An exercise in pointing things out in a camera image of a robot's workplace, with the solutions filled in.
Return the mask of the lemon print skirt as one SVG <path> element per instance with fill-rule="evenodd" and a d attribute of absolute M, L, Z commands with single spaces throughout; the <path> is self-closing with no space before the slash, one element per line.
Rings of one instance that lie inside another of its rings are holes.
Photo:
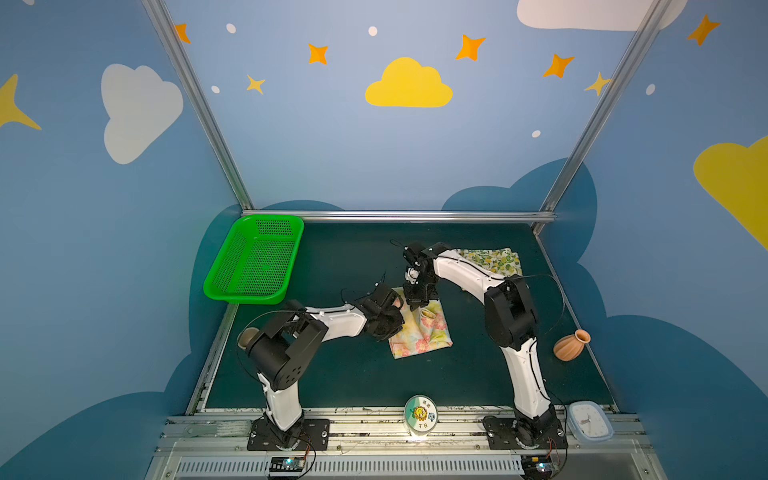
<path fill-rule="evenodd" d="M 458 254 L 495 275 L 510 277 L 523 275 L 519 255 L 510 248 L 492 249 L 458 249 Z"/>

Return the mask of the pastel floral skirt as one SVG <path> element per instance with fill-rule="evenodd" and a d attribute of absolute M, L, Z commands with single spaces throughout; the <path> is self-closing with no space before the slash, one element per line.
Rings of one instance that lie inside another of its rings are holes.
<path fill-rule="evenodd" d="M 407 358 L 431 351 L 449 348 L 453 345 L 442 303 L 431 300 L 426 307 L 413 311 L 405 301 L 403 288 L 394 291 L 401 297 L 404 324 L 402 330 L 388 339 L 395 359 Z"/>

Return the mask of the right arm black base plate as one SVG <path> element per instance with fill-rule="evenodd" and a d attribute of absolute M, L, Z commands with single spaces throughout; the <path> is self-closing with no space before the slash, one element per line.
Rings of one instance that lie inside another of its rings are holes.
<path fill-rule="evenodd" d="M 491 450 L 566 449 L 564 428 L 557 418 L 529 420 L 527 418 L 486 416 L 482 425 Z"/>

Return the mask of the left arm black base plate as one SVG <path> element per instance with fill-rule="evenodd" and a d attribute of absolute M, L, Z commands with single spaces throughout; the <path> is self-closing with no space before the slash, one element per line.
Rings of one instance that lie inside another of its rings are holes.
<path fill-rule="evenodd" d="M 262 416 L 251 424 L 248 451 L 325 451 L 328 448 L 330 421 L 300 418 L 287 431 L 280 430 Z"/>

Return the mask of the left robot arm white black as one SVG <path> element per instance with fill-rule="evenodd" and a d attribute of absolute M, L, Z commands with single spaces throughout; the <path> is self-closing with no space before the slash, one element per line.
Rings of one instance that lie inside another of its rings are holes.
<path fill-rule="evenodd" d="M 266 409 L 255 421 L 250 450 L 290 451 L 301 445 L 318 445 L 304 425 L 298 382 L 308 370 L 321 345 L 339 338 L 366 333 L 383 341 L 403 329 L 401 308 L 405 301 L 384 283 L 352 303 L 314 308 L 291 300 L 268 312 L 262 327 L 247 326 L 237 345 L 253 364 L 262 386 Z"/>

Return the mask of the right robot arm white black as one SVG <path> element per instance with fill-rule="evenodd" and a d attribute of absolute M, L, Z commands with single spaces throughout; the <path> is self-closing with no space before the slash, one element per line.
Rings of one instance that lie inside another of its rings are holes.
<path fill-rule="evenodd" d="M 409 307 L 438 298 L 436 286 L 447 280 L 484 307 L 485 329 L 501 349 L 514 392 L 511 432 L 524 449 L 565 448 L 566 430 L 545 387 L 538 360 L 538 313 L 525 278 L 494 273 L 444 243 L 402 247 L 408 263 L 403 290 Z"/>

